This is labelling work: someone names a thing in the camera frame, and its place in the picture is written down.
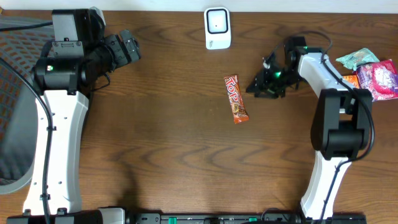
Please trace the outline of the orange chocolate wafer bar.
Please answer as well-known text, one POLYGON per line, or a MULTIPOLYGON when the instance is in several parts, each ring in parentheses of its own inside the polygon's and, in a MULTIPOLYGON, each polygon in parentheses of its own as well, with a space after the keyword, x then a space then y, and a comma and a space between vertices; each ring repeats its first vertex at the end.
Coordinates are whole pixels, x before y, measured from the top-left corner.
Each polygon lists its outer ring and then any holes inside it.
POLYGON ((249 115, 245 109, 237 75, 224 77, 226 91, 233 113, 234 123, 238 124, 249 120, 249 115))

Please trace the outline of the small orange snack box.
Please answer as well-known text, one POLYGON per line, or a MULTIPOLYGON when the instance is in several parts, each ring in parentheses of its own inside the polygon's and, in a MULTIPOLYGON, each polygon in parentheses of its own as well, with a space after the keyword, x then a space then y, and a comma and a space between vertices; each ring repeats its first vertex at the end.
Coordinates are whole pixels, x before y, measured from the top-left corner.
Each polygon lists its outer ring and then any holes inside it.
POLYGON ((351 83, 355 88, 360 89, 360 84, 357 75, 345 75, 343 77, 347 82, 351 83))

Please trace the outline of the teal snack packet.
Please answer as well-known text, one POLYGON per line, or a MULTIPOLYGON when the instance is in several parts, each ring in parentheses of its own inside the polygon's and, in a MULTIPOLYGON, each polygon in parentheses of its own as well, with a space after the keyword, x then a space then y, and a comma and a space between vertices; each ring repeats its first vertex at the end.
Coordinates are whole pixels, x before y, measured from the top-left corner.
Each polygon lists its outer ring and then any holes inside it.
POLYGON ((362 48, 348 55, 337 58, 336 61, 342 63, 345 68, 354 71, 361 65, 380 62, 380 60, 367 48, 362 48))

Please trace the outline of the purple snack packet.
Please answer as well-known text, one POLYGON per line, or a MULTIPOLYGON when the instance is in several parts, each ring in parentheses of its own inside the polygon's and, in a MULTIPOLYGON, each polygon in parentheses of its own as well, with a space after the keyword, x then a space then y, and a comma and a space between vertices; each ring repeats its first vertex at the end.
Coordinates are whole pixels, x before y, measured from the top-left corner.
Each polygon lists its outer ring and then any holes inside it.
POLYGON ((397 98, 397 69, 391 59, 362 65, 357 76, 360 87, 371 92, 373 101, 397 98))

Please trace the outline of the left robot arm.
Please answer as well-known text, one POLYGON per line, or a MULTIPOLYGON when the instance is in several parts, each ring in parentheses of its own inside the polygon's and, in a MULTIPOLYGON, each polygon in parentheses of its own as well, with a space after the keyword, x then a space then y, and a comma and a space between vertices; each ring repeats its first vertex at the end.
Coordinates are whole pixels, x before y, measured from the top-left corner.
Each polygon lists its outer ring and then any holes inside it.
POLYGON ((32 179, 22 214, 8 223, 127 223, 121 207, 84 210, 79 184, 83 125, 94 82, 141 58, 127 29, 105 35, 96 8, 52 11, 55 37, 33 66, 28 89, 37 107, 37 141, 32 179))

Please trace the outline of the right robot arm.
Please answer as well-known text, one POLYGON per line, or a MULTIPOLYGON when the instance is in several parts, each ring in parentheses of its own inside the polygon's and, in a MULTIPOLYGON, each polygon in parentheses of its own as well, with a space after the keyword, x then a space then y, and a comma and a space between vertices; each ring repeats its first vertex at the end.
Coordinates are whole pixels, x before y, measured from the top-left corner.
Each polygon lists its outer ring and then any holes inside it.
POLYGON ((330 63, 327 50, 307 45, 303 34, 277 44, 283 47, 284 65, 273 50, 246 88, 256 97, 283 98, 288 87, 310 85, 318 98, 310 129, 315 163, 298 212, 286 223, 365 223, 364 215, 334 215, 333 204, 349 166, 366 157, 374 144, 373 97, 344 80, 330 63))

